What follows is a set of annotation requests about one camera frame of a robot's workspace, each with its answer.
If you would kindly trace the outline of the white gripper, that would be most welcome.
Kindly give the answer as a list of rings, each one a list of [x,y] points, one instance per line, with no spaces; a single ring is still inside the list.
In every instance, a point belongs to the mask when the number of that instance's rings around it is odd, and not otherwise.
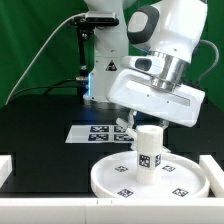
[[[181,85],[173,92],[165,92],[151,87],[150,81],[146,74],[124,69],[108,90],[110,102],[131,109],[128,128],[133,128],[137,111],[163,119],[159,123],[162,129],[169,126],[169,121],[187,127],[196,124],[205,97],[203,91]]]

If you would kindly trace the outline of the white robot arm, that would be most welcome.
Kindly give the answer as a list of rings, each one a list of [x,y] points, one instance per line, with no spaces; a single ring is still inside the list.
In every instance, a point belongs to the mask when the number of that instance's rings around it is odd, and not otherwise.
[[[193,51],[202,41],[207,0],[160,0],[124,18],[137,0],[84,0],[85,19],[94,29],[94,67],[86,102],[103,108],[125,107],[129,118],[138,112],[192,127],[205,93],[182,83]]]

